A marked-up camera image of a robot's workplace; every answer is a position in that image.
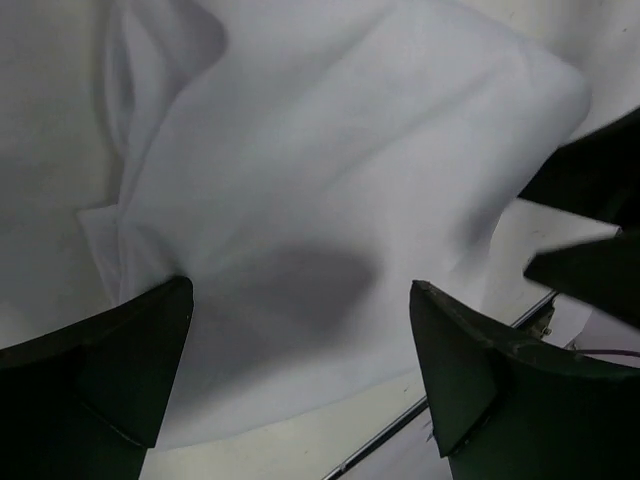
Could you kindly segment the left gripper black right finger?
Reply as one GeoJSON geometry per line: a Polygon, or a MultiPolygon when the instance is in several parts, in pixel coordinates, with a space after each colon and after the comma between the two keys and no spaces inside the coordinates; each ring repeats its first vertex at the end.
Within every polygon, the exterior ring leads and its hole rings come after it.
{"type": "Polygon", "coordinates": [[[438,451],[456,479],[635,479],[639,372],[486,317],[424,281],[410,319],[438,451]]]}

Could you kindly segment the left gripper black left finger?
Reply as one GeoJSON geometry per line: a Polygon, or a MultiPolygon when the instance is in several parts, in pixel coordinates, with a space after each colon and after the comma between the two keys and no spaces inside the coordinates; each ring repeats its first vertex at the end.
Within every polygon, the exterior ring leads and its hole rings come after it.
{"type": "Polygon", "coordinates": [[[193,311],[175,277],[1,352],[4,479],[136,479],[155,447],[193,311]]]}

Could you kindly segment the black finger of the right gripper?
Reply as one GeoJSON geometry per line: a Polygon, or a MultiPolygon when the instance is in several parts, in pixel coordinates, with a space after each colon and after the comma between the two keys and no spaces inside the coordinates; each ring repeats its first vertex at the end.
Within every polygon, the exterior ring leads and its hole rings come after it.
{"type": "Polygon", "coordinates": [[[639,111],[556,150],[519,197],[637,230],[639,111]]]}
{"type": "Polygon", "coordinates": [[[639,323],[639,234],[536,254],[524,277],[628,324],[639,323]]]}

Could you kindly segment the white t-shirt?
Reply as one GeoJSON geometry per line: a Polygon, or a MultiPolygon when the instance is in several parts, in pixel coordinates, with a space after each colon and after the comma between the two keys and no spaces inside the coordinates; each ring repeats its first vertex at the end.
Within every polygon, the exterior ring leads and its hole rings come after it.
{"type": "Polygon", "coordinates": [[[471,307],[584,77],[454,1],[117,1],[117,201],[80,221],[109,297],[195,308],[158,445],[227,438],[414,370],[413,280],[471,307]]]}

